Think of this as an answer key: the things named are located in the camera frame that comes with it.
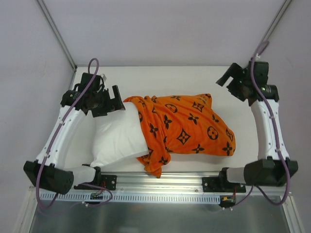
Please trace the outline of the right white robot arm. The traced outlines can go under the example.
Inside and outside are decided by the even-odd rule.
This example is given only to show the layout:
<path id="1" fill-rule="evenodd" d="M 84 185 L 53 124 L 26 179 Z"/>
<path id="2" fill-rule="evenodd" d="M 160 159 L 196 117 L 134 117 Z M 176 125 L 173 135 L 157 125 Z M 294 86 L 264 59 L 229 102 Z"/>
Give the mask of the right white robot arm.
<path id="1" fill-rule="evenodd" d="M 224 167 L 218 187 L 228 192 L 235 183 L 248 186 L 280 187 L 298 171 L 298 162 L 291 160 L 286 150 L 279 122 L 279 95 L 275 85 L 268 82 L 269 64 L 252 62 L 243 68 L 232 63 L 216 82 L 223 86 L 228 78 L 229 92 L 241 101 L 248 101 L 253 113 L 257 137 L 258 159 L 244 167 Z"/>

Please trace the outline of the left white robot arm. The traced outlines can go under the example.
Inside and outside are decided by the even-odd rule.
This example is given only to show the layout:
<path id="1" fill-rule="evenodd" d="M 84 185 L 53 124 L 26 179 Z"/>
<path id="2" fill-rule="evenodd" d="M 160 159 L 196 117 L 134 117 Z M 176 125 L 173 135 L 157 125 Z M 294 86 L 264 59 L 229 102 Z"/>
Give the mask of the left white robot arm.
<path id="1" fill-rule="evenodd" d="M 112 90 L 114 98 L 105 89 L 102 76 L 83 73 L 80 83 L 62 96 L 59 116 L 46 145 L 33 162 L 26 161 L 23 167 L 32 185 L 62 195 L 72 188 L 82 188 L 84 183 L 90 189 L 102 186 L 98 166 L 64 166 L 72 139 L 88 112 L 96 118 L 125 109 L 118 86 L 114 85 Z"/>

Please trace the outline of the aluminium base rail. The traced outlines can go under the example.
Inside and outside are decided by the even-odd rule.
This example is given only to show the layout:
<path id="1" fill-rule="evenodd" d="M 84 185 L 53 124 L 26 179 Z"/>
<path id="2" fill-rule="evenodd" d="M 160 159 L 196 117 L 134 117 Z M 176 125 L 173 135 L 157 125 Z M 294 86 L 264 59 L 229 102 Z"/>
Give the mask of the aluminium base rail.
<path id="1" fill-rule="evenodd" d="M 141 188 L 146 190 L 149 188 L 155 188 L 158 190 L 168 190 L 168 189 L 177 189 L 178 187 L 191 188 L 195 186 L 202 187 L 202 178 L 203 177 L 219 177 L 223 180 L 226 180 L 226 171 L 222 170 L 217 175 L 208 175 L 207 173 L 202 174 L 192 174 L 192 173 L 164 173 L 160 178 L 152 177 L 147 174 L 140 173 L 119 173 L 119 174 L 110 174 L 102 173 L 96 171 L 94 177 L 91 177 L 91 181 L 99 174 L 108 174 L 108 175 L 117 175 L 117 184 L 116 190 L 122 188 Z M 72 171 L 64 171 L 55 169 L 52 167 L 45 167 L 42 171 L 39 180 L 39 188 L 44 189 L 50 192 L 54 192 L 59 195 L 65 195 L 70 190 L 74 189 L 73 187 L 79 184 L 87 185 L 87 181 L 83 178 L 78 183 L 75 181 L 78 180 L 77 176 L 74 176 Z M 282 177 L 281 180 L 272 180 L 268 178 L 262 183 L 247 184 L 244 182 L 233 182 L 240 183 L 246 186 L 270 186 L 270 187 L 282 187 L 285 184 L 285 178 Z"/>

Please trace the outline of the orange patterned pillowcase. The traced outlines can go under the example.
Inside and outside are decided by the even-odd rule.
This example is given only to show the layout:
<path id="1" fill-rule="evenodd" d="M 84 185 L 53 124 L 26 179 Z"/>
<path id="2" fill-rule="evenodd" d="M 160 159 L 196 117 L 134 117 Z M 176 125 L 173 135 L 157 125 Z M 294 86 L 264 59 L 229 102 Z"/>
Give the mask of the orange patterned pillowcase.
<path id="1" fill-rule="evenodd" d="M 235 135 L 213 111 L 211 94 L 132 96 L 124 102 L 136 106 L 149 150 L 138 161 L 157 178 L 172 154 L 232 156 L 236 150 Z"/>

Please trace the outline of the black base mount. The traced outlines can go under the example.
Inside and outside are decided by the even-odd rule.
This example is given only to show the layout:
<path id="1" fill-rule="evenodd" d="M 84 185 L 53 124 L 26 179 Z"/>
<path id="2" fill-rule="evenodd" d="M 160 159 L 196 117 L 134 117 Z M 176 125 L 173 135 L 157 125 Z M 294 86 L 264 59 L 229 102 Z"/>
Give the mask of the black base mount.
<path id="1" fill-rule="evenodd" d="M 219 177 L 203 177 L 202 178 L 203 192 L 217 193 L 245 193 L 246 188 L 240 183 L 230 183 Z"/>
<path id="2" fill-rule="evenodd" d="M 79 184 L 73 188 L 76 190 L 99 190 L 98 187 L 103 187 L 110 191 L 116 190 L 117 175 L 99 174 L 93 181 L 85 184 Z"/>

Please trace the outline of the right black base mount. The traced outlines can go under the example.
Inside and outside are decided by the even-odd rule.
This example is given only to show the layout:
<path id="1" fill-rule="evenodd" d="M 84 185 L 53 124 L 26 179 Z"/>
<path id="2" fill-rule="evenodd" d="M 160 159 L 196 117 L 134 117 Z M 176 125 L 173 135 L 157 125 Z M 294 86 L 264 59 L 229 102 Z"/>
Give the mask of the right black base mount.
<path id="1" fill-rule="evenodd" d="M 203 192 L 217 193 L 245 193 L 246 188 L 240 183 L 230 183 L 219 177 L 203 177 L 202 178 Z"/>

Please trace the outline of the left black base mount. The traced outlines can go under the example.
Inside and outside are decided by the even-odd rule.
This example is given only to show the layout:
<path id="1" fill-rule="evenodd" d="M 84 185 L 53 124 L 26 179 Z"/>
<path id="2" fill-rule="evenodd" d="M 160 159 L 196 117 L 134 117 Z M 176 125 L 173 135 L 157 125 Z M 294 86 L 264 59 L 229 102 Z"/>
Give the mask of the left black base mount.
<path id="1" fill-rule="evenodd" d="M 93 181 L 85 184 L 79 184 L 73 188 L 76 190 L 99 190 L 98 187 L 103 187 L 110 191 L 116 190 L 117 175 L 99 174 Z"/>

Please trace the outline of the white pillow insert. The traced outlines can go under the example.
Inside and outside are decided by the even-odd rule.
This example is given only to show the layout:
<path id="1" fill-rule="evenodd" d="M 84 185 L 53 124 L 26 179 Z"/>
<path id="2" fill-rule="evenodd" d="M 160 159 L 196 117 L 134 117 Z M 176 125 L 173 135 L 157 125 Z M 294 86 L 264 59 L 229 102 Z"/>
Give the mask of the white pillow insert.
<path id="1" fill-rule="evenodd" d="M 137 107 L 124 103 L 125 110 L 117 110 L 95 118 L 93 162 L 91 167 L 102 167 L 149 154 Z"/>

